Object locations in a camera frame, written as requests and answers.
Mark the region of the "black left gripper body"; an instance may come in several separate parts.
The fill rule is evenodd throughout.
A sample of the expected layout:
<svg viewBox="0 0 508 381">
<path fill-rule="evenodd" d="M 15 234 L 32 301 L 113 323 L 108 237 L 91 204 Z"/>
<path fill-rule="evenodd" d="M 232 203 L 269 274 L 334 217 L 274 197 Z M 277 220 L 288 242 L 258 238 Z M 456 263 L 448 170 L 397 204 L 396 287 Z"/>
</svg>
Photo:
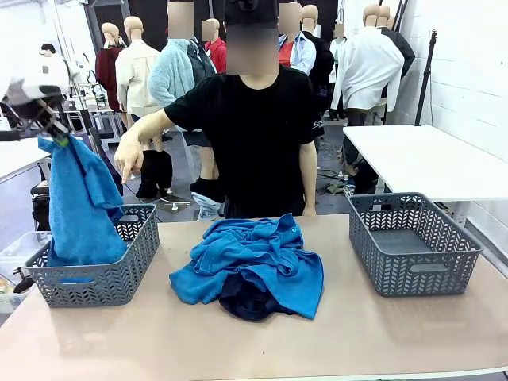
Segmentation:
<svg viewBox="0 0 508 381">
<path fill-rule="evenodd" d="M 47 107 L 55 110 L 63 121 L 64 96 L 60 89 L 54 86 L 41 86 L 35 87 L 35 90 L 35 98 L 31 98 L 18 85 L 11 85 L 2 98 L 2 104 L 22 120 L 24 130 L 42 131 L 37 123 L 37 115 Z"/>
</svg>

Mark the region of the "person's right hand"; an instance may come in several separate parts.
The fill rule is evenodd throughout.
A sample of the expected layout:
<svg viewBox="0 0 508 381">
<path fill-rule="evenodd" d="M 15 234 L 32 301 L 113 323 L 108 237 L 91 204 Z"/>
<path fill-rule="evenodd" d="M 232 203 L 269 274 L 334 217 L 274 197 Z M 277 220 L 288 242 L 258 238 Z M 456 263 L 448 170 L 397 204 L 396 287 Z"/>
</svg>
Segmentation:
<svg viewBox="0 0 508 381">
<path fill-rule="evenodd" d="M 121 181 L 125 184 L 132 174 L 140 172 L 144 155 L 140 142 L 133 130 L 125 133 L 114 154 L 114 163 L 121 175 Z"/>
</svg>

